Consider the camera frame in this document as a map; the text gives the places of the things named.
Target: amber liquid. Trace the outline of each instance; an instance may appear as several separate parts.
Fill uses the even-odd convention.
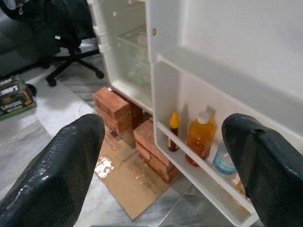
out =
[[[202,159],[207,159],[209,156],[215,130],[216,124],[213,119],[207,124],[200,124],[196,119],[189,126],[187,145]],[[188,155],[186,155],[186,160],[195,167],[199,166]]]

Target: green box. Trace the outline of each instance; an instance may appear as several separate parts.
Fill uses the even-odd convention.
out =
[[[11,77],[0,81],[0,121],[34,107],[32,92],[23,80]]]

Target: cardboard sheet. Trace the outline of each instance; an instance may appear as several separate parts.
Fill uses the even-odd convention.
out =
[[[132,131],[120,137],[106,127],[95,173],[132,220],[169,187],[140,157]]]

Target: yellow cap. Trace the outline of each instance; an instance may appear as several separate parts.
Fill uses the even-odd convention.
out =
[[[180,126],[180,118],[179,118],[179,115],[178,115],[178,112],[177,112],[177,111],[175,111],[175,112],[172,114],[172,116],[171,116],[171,118],[170,118],[170,121],[169,121],[169,125],[170,125],[170,127],[173,128],[173,129],[179,128],[179,126]]]

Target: plastic bottle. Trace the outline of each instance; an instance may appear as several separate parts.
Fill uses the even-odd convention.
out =
[[[178,136],[178,130],[179,130],[179,126],[180,126],[180,119],[179,119],[179,115],[178,112],[174,112],[170,118],[169,121],[169,125],[170,125],[170,130],[176,135]],[[174,141],[171,140],[171,138],[168,138],[168,143],[167,143],[167,147],[170,151],[176,151],[179,149],[179,147],[177,146],[177,144],[175,144]]]
[[[233,177],[233,175],[236,173],[236,168],[233,165],[232,159],[223,141],[218,147],[213,165],[223,177]]]
[[[215,129],[216,124],[207,112],[200,112],[189,126],[187,145],[202,159],[209,156]],[[186,160],[195,167],[199,166],[188,155]]]

